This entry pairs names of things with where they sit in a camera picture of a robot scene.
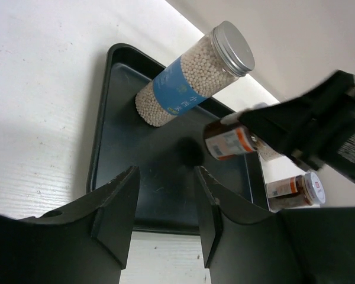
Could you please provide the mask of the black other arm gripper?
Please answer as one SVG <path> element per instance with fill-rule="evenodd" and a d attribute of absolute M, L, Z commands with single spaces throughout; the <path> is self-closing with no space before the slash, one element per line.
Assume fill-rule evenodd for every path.
<path fill-rule="evenodd" d="M 239 121 L 297 165 L 328 165 L 355 183 L 355 77 L 341 70 L 301 96 L 246 111 Z"/>

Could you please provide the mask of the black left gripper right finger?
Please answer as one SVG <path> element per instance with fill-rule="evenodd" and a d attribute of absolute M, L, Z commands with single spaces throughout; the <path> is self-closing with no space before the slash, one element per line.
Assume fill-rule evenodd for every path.
<path fill-rule="evenodd" d="M 355 283 L 355 207 L 261 208 L 195 169 L 212 283 Z"/>

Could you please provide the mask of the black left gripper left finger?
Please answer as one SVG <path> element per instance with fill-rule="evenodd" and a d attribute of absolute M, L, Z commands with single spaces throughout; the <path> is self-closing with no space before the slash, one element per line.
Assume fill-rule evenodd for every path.
<path fill-rule="evenodd" d="M 118 283 L 126 268 L 140 170 L 41 217 L 0 215 L 0 283 Z"/>

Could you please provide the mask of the brown sauce jar orange label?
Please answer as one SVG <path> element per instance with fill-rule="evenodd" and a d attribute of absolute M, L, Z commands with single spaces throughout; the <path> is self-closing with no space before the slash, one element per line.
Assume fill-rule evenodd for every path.
<path fill-rule="evenodd" d="M 239 122 L 240 115 L 235 112 L 204 127 L 204 144 L 213 158 L 226 160 L 257 150 L 249 130 Z"/>

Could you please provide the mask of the tall bead jar silver lid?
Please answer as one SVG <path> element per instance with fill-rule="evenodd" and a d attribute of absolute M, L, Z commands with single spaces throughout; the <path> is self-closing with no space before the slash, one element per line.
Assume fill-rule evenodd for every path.
<path fill-rule="evenodd" d="M 255 68 L 246 39 L 223 21 L 168 65 L 135 96 L 146 123 L 161 127 Z"/>

